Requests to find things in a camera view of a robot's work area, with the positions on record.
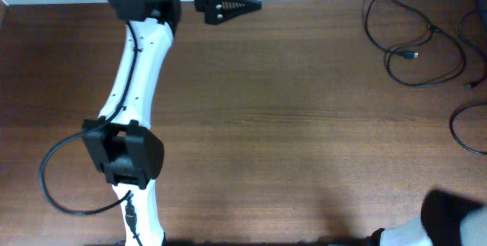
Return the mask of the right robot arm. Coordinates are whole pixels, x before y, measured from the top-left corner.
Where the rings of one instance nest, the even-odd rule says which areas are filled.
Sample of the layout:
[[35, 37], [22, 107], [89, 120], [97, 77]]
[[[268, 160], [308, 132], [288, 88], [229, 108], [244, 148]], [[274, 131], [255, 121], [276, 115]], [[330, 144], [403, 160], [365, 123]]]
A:
[[376, 246], [486, 246], [486, 204], [445, 190], [429, 191], [419, 216], [366, 238]]

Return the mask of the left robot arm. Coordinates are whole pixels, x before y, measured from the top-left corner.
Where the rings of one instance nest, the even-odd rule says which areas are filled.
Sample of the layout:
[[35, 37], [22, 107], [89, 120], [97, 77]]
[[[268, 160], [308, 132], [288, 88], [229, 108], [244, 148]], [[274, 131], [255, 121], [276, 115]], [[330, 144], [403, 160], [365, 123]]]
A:
[[[261, 9], [259, 0], [193, 0], [210, 25]], [[85, 120], [83, 142], [95, 168], [120, 200], [127, 245], [163, 245], [156, 180], [164, 144], [151, 131], [151, 109], [164, 59], [176, 36], [181, 0], [108, 0], [126, 24], [115, 82], [96, 120]]]

